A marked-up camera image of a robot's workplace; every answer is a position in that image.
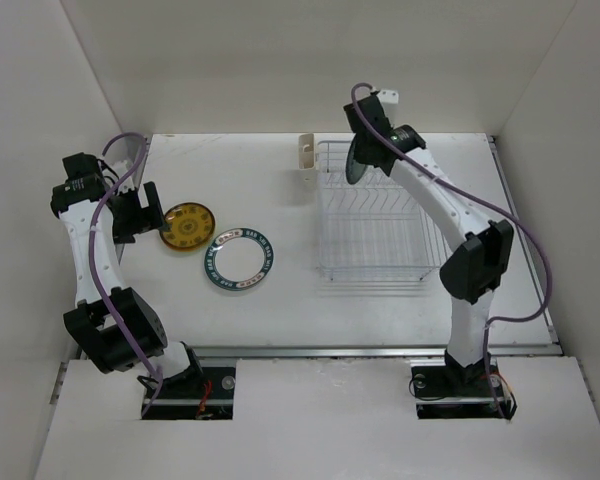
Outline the dark teal patterned plate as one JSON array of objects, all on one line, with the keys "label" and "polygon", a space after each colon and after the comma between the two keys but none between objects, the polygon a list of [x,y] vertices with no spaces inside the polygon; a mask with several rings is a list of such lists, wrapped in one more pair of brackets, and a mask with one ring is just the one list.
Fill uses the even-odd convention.
[{"label": "dark teal patterned plate", "polygon": [[364,177],[371,160],[372,151],[366,138],[355,135],[347,153],[345,163],[345,178],[349,185],[355,185]]}]

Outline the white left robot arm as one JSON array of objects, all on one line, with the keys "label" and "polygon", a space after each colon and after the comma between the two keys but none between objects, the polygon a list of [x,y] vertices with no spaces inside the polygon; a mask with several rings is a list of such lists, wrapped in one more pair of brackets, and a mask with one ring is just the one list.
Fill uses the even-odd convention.
[{"label": "white left robot arm", "polygon": [[63,316],[67,332],[99,371],[124,372],[151,358],[164,357],[144,383],[163,377],[165,387],[181,396],[197,394],[204,373],[194,350],[170,344],[155,310],[124,280],[117,248],[137,235],[164,232],[166,221],[156,186],[118,192],[108,184],[100,160],[77,153],[64,158],[65,182],[54,187],[52,213],[69,235],[76,274],[75,307]]}]

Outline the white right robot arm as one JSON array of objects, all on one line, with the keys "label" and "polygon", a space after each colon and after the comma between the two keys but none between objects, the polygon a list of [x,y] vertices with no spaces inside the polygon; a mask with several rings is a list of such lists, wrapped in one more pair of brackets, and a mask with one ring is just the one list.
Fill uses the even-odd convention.
[{"label": "white right robot arm", "polygon": [[508,268],[513,226],[490,219],[454,192],[422,136],[408,125],[391,125],[377,92],[343,110],[354,134],[346,160],[347,182],[358,183],[370,167],[380,169],[433,220],[451,251],[439,270],[451,296],[443,381],[450,391],[467,393],[486,377],[484,331],[494,291]]}]

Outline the white plate orange sunburst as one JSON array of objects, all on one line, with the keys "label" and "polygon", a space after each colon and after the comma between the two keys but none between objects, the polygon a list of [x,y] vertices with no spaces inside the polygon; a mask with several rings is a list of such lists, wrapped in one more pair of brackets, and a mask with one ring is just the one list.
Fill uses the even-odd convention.
[{"label": "white plate orange sunburst", "polygon": [[265,257],[260,270],[254,276],[246,280],[231,280],[223,276],[216,266],[219,253],[219,249],[211,249],[206,252],[204,271],[213,285],[226,291],[240,292],[254,288],[265,279],[273,265],[273,258]]}]

